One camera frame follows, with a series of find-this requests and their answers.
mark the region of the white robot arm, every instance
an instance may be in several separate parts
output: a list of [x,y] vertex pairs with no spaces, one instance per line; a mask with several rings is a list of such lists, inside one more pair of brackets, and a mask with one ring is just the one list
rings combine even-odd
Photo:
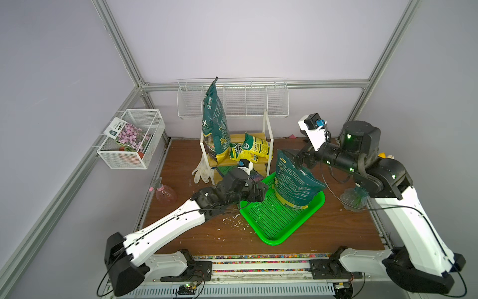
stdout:
[[449,272],[461,271],[465,259],[436,232],[405,167],[378,157],[380,130],[367,122],[347,122],[338,146],[330,143],[326,122],[317,113],[304,116],[299,126],[309,143],[297,154],[296,164],[312,168],[322,162],[353,176],[387,213],[404,243],[384,251],[340,248],[336,255],[340,254],[340,265],[348,272],[388,275],[411,292],[448,293],[453,285]]
[[185,231],[229,211],[227,207],[232,204],[243,200],[263,201],[268,186],[252,181],[252,167],[248,160],[241,160],[239,167],[229,171],[217,185],[202,188],[181,207],[150,226],[124,237],[120,233],[111,235],[106,243],[104,262],[115,295],[119,297],[133,291],[152,269],[158,277],[172,277],[170,281],[182,281],[182,278],[174,279],[180,275],[191,279],[200,271],[187,250],[158,258],[151,256]]

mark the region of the wooden platform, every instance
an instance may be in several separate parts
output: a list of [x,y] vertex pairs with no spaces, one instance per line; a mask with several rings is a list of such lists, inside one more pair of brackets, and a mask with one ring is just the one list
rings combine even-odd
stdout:
[[[277,149],[300,149],[303,145],[301,138],[275,139],[271,173],[275,169]],[[161,176],[163,183],[171,186],[179,199],[175,204],[164,205],[153,198],[145,226],[178,208],[193,193],[208,185],[202,181],[194,184],[194,176],[191,175],[200,159],[199,140],[173,141]],[[338,196],[345,189],[354,187],[352,180],[339,184],[329,175],[326,167],[323,170],[327,183]],[[318,166],[312,172],[316,178],[321,179]],[[338,179],[345,178],[345,174],[339,171],[335,171],[334,175]],[[384,249],[368,212],[350,212],[344,209],[330,191],[324,190],[324,193],[326,202],[323,207],[281,245],[269,246],[263,243],[242,215],[235,211],[188,230],[157,253],[173,253],[181,248],[188,249],[193,255],[331,253],[341,245],[363,250]]]

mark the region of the white wire basket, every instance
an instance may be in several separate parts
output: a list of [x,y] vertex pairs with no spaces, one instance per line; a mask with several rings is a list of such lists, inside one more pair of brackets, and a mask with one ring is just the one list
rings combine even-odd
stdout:
[[145,136],[151,134],[146,151],[144,153],[120,151],[121,146],[113,138],[107,137],[97,150],[98,155],[111,169],[148,169],[164,131],[164,120],[159,110],[128,109],[120,118],[143,129],[146,132]]
[[[179,80],[177,93],[178,115],[181,118],[200,118],[207,89],[214,79]],[[289,115],[287,79],[252,78],[219,79],[217,94],[226,116],[233,118],[269,117]]]

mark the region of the white metal shelf frame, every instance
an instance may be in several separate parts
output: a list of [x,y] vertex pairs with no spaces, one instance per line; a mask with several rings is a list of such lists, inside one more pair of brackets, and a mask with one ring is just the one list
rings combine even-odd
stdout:
[[[203,99],[214,79],[179,80],[178,116],[200,118]],[[285,78],[223,78],[216,82],[217,95],[229,118],[259,118],[289,115],[289,91]]]

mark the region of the white shelf leg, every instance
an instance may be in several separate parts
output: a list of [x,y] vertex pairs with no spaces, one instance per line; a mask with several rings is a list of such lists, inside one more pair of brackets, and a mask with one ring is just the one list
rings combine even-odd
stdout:
[[264,116],[262,118],[262,132],[266,133],[266,111],[264,111]]
[[269,121],[267,110],[264,110],[264,120],[267,122],[267,130],[269,131],[269,136],[271,138],[271,146],[269,147],[269,161],[267,162],[267,176],[269,176],[271,172],[272,154],[274,152],[274,136],[272,135],[271,122]]

